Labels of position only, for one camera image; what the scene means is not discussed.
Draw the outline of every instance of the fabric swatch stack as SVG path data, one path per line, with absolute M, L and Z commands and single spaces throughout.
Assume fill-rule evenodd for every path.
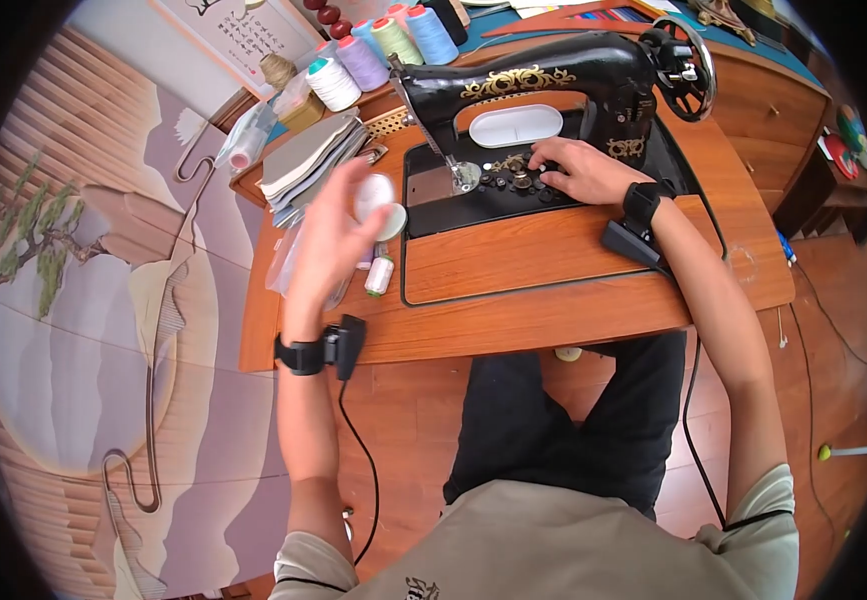
M 287 228 L 320 192 L 333 167 L 356 156 L 369 139 L 358 108 L 300 131 L 263 160 L 259 187 L 270 203 L 273 225 Z

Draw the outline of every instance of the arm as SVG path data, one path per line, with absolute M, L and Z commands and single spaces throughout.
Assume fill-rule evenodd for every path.
M 533 151 L 531 169 L 556 161 L 567 170 L 541 174 L 545 184 L 587 204 L 620 205 L 631 184 L 653 181 L 577 140 L 549 138 L 534 144 Z M 651 226 L 730 400 L 729 519 L 764 474 L 787 462 L 769 353 L 757 316 L 728 265 L 671 199 L 661 201 Z
M 324 302 L 354 270 L 383 225 L 385 210 L 375 211 L 361 226 L 352 226 L 348 216 L 347 200 L 366 171 L 360 159 L 337 167 L 307 209 L 283 309 L 281 337 L 286 346 L 320 338 Z M 352 564 L 337 486 L 339 444 L 327 374 L 295 375 L 283 364 L 279 371 L 277 432 L 291 492 L 287 533 L 314 534 Z

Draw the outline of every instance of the hand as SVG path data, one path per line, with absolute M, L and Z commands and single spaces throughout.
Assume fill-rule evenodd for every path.
M 621 205 L 631 184 L 653 182 L 652 177 L 576 139 L 549 137 L 533 144 L 531 150 L 527 168 L 553 161 L 567 171 L 547 171 L 540 175 L 541 182 L 588 205 Z
M 356 261 L 377 241 L 389 208 L 378 208 L 357 225 L 347 207 L 367 174 L 367 161 L 356 158 L 333 169 L 304 217 L 300 254 L 286 295 L 288 313 L 323 310 L 339 282 L 353 272 Z

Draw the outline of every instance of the sewing machine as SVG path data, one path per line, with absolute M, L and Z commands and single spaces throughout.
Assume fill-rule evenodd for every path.
M 686 40 L 676 38 L 677 29 Z M 526 169 L 529 144 L 482 148 L 456 130 L 456 115 L 465 107 L 515 93 L 583 92 L 583 109 L 563 111 L 561 137 L 585 140 L 665 180 L 678 195 L 702 193 L 656 119 L 654 85 L 673 113 L 689 122 L 710 114 L 716 95 L 710 53 L 678 17 L 658 18 L 637 41 L 612 31 L 588 31 L 475 67 L 402 64 L 395 54 L 390 63 L 391 84 L 407 108 L 404 124 L 417 125 L 427 138 L 427 144 L 403 157 L 411 238 L 578 204 L 544 186 L 540 170 Z

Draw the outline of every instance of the black thread spool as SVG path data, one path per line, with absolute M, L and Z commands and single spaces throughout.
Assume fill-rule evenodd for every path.
M 450 34 L 450 39 L 454 45 L 459 46 L 467 41 L 467 30 L 463 29 L 463 23 L 460 22 L 460 17 L 457 16 L 456 9 L 450 0 L 426 0 L 421 4 L 433 9 L 437 18 L 447 29 L 447 33 Z

